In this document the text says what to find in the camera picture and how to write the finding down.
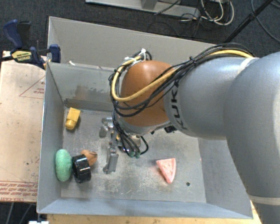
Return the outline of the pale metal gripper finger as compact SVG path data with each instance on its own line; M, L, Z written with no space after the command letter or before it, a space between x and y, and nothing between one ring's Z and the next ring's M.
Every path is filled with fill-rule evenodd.
M99 137L104 138L107 136L111 123L112 123L111 117L102 118L101 126L99 129Z
M114 173L117 168L118 157L116 150L109 148L107 151L106 165L103 167L104 174Z

